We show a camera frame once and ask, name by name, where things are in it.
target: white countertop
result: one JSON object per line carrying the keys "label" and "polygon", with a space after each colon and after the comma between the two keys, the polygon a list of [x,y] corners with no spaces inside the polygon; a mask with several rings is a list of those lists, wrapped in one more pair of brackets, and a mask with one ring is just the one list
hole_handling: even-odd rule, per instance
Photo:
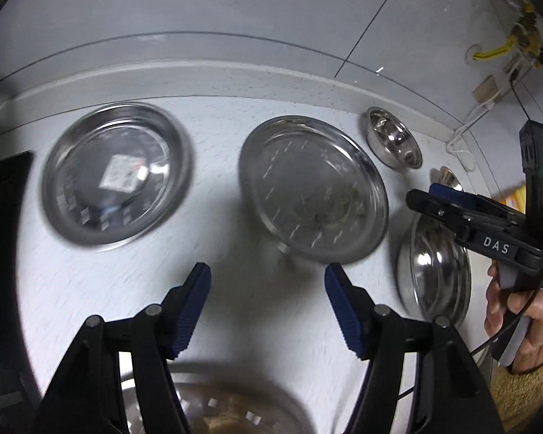
{"label": "white countertop", "polygon": [[[195,150],[194,177],[180,208],[160,227],[114,250],[68,244],[51,229],[41,206],[42,167],[62,132],[93,107],[64,112],[0,136],[0,159],[32,150],[35,159],[22,206],[18,238],[18,298],[30,365],[42,392],[77,329],[91,314],[133,316],[181,284],[197,261],[211,266],[212,291],[189,349],[177,361],[240,368],[246,380],[269,380],[306,410],[318,433],[342,432],[366,362],[346,348],[324,291],[320,265],[283,255],[244,213],[237,180],[243,141],[260,123],[301,114],[326,121],[363,146],[384,180],[390,203],[388,233],[376,252],[345,270],[376,303],[407,316],[394,268],[412,212],[411,188],[427,190],[431,170],[446,165],[466,191],[470,181],[445,144],[414,133],[423,168],[399,173],[384,166],[361,138],[358,115],[325,107],[247,98],[186,97],[144,100],[183,123]],[[471,253],[472,296],[460,332],[469,347],[484,341],[487,258]],[[412,386],[414,357],[405,358],[402,390]],[[393,432],[404,432],[411,397],[398,405]]]}

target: screw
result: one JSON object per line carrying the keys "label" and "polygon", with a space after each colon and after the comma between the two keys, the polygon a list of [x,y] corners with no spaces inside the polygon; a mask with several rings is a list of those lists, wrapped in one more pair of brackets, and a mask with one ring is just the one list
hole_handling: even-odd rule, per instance
{"label": "screw", "polygon": [[434,322],[441,328],[448,328],[450,326],[450,321],[446,316],[438,316],[434,319]]}
{"label": "screw", "polygon": [[374,305],[374,311],[380,316],[386,316],[390,314],[391,309],[387,305],[379,303],[378,305]]}
{"label": "screw", "polygon": [[155,316],[155,315],[158,315],[159,313],[161,313],[163,311],[161,305],[159,305],[158,303],[152,303],[151,305],[149,305],[146,309],[145,309],[145,313],[149,316]]}
{"label": "screw", "polygon": [[91,315],[84,321],[84,324],[86,324],[89,328],[94,328],[98,326],[99,323],[101,323],[101,317],[98,315]]}

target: blue gripper pad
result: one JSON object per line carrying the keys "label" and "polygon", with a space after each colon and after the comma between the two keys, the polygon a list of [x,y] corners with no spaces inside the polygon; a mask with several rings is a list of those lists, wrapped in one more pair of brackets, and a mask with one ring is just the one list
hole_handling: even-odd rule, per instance
{"label": "blue gripper pad", "polygon": [[175,359],[187,349],[210,289],[211,269],[205,263],[197,263],[183,285],[167,293],[161,306],[165,310],[163,330],[168,341],[168,359]]}
{"label": "blue gripper pad", "polygon": [[348,349],[365,359],[364,335],[371,326],[374,302],[365,289],[352,285],[340,264],[326,267],[324,285]]}
{"label": "blue gripper pad", "polygon": [[440,199],[444,199],[451,204],[464,207],[465,209],[476,209],[477,197],[476,195],[469,194],[468,192],[457,191],[452,187],[433,183],[429,186],[429,194],[432,194]]}

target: sticker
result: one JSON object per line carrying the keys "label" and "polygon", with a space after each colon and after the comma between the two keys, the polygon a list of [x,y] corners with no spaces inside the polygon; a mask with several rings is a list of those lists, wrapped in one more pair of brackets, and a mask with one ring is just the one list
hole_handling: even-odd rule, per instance
{"label": "sticker", "polygon": [[100,189],[131,194],[139,181],[139,172],[144,168],[145,159],[117,153],[110,158],[102,175]]}

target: metal bowl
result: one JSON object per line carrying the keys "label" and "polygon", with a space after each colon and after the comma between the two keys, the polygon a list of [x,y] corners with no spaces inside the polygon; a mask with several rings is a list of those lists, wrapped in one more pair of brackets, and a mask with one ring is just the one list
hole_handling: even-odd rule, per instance
{"label": "metal bowl", "polygon": [[463,187],[456,178],[455,174],[450,169],[446,168],[446,166],[441,167],[438,183],[442,184],[443,186],[453,188],[456,191],[463,190]]}
{"label": "metal bowl", "polygon": [[[267,392],[249,389],[194,373],[171,372],[177,397],[193,434],[311,434],[298,407],[290,397],[272,397]],[[127,425],[131,434],[145,434],[135,381],[121,384]]]}
{"label": "metal bowl", "polygon": [[382,178],[366,152],[330,124],[298,115],[261,124],[241,149],[239,174],[248,206],[285,250],[350,263],[384,237]]}
{"label": "metal bowl", "polygon": [[463,322],[471,298],[467,250],[437,220],[414,217],[398,256],[397,281],[413,317],[432,321],[443,315],[457,327]]}
{"label": "metal bowl", "polygon": [[103,107],[53,147],[42,178],[45,214],[73,243],[119,246],[177,208],[191,164],[190,140],[168,112],[143,103]]}
{"label": "metal bowl", "polygon": [[394,169],[422,166],[418,143],[398,118],[380,107],[371,107],[366,118],[366,141],[382,163]]}

